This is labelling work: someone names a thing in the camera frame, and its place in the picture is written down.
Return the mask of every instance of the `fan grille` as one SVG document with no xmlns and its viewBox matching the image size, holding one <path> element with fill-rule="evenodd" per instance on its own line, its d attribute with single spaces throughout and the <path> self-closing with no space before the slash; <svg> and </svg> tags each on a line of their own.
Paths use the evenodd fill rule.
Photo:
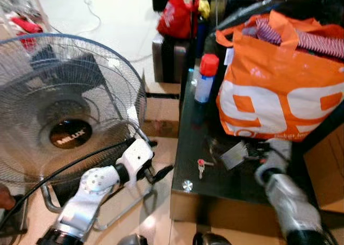
<svg viewBox="0 0 344 245">
<path fill-rule="evenodd" d="M 34 34 L 0 42 L 0 54 L 1 182 L 34 184 L 71 161 L 132 137 L 134 130 L 121 122 L 141 125 L 144 120 L 141 78 L 101 44 L 71 35 Z M 68 119 L 85 121 L 92 135 L 83 145 L 61 149 L 51 143 L 50 134 Z M 94 156 L 54 181 L 77 178 L 102 160 Z"/>
</svg>

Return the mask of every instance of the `metal screw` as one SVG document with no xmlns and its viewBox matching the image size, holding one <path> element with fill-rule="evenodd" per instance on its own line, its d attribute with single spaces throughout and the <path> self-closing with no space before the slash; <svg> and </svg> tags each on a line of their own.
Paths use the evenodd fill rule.
<svg viewBox="0 0 344 245">
<path fill-rule="evenodd" d="M 183 182 L 183 190 L 186 192 L 190 192 L 192 190 L 193 187 L 193 183 L 191 181 L 189 181 L 188 179 L 186 179 Z"/>
</svg>

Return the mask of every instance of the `bottle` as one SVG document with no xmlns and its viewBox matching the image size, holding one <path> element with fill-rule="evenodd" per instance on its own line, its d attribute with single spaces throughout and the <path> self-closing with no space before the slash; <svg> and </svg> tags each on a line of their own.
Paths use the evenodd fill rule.
<svg viewBox="0 0 344 245">
<path fill-rule="evenodd" d="M 219 58 L 214 54 L 204 54 L 200 61 L 200 69 L 197 80 L 195 100 L 206 103 L 209 100 L 211 86 L 219 67 Z"/>
</svg>

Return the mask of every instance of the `dark table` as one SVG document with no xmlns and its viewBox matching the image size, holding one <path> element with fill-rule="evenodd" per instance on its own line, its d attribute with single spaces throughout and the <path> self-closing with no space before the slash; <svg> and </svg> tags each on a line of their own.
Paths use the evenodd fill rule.
<svg viewBox="0 0 344 245">
<path fill-rule="evenodd" d="M 213 90 L 210 101 L 195 102 L 195 77 L 189 73 L 181 106 L 178 147 L 171 190 L 171 218 L 215 227 L 276 236 L 279 227 L 275 212 L 269 205 L 263 187 L 254 179 L 258 162 L 245 162 L 227 171 L 219 155 L 236 145 L 241 137 L 226 135 L 219 120 Z M 302 155 L 293 153 L 289 174 L 297 184 L 314 194 Z M 199 179 L 197 160 L 213 162 L 206 166 Z M 190 181 L 192 190 L 186 192 L 183 183 Z"/>
</svg>

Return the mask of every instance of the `plastic bag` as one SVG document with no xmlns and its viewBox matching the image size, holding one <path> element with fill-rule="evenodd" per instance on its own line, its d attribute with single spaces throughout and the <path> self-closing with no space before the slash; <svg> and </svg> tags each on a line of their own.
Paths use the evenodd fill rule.
<svg viewBox="0 0 344 245">
<path fill-rule="evenodd" d="M 269 19 L 282 37 L 281 46 L 241 33 L 258 18 Z M 302 141 L 343 100 L 344 63 L 296 51 L 295 29 L 344 38 L 338 25 L 321 26 L 314 19 L 295 20 L 275 11 L 217 31 L 218 43 L 234 47 L 217 98 L 227 134 Z M 232 42 L 225 37 L 231 33 Z"/>
<path fill-rule="evenodd" d="M 157 30 L 162 35 L 169 35 L 174 38 L 190 38 L 191 12 L 194 13 L 193 36 L 197 32 L 197 10 L 198 1 L 192 4 L 185 4 L 184 0 L 169 0 L 159 20 Z"/>
</svg>

